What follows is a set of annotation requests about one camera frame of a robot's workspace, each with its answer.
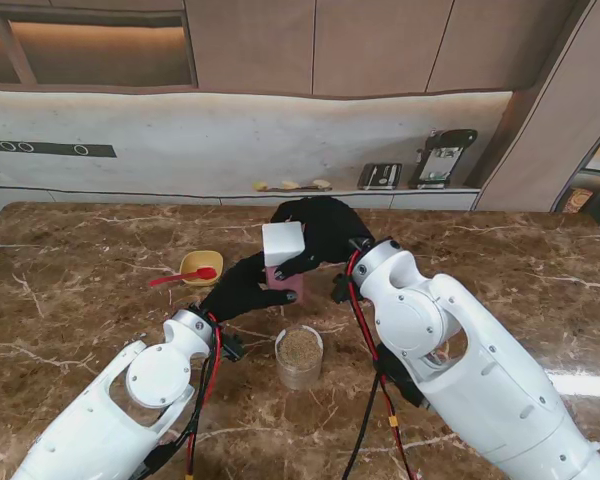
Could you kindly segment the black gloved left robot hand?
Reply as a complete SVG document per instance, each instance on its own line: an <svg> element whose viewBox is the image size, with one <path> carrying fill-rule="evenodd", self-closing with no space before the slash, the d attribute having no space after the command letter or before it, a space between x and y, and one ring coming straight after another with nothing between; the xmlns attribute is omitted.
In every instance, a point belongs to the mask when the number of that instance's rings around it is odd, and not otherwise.
<svg viewBox="0 0 600 480"><path fill-rule="evenodd" d="M241 259L225 272L199 309L213 315L217 322L231 320L253 310L294 303L293 290L264 288L266 272L264 254L258 252Z"/></svg>

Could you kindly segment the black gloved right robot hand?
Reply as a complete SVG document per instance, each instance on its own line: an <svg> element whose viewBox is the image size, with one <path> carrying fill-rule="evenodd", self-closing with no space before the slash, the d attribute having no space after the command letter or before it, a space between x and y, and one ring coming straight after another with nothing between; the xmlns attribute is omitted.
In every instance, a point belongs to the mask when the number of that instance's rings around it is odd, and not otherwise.
<svg viewBox="0 0 600 480"><path fill-rule="evenodd" d="M271 222L286 221L301 223L305 249L276 268L277 280L313 270L324 262L346 262L356 245L375 242L358 214L344 202L330 196L282 203L271 217Z"/></svg>

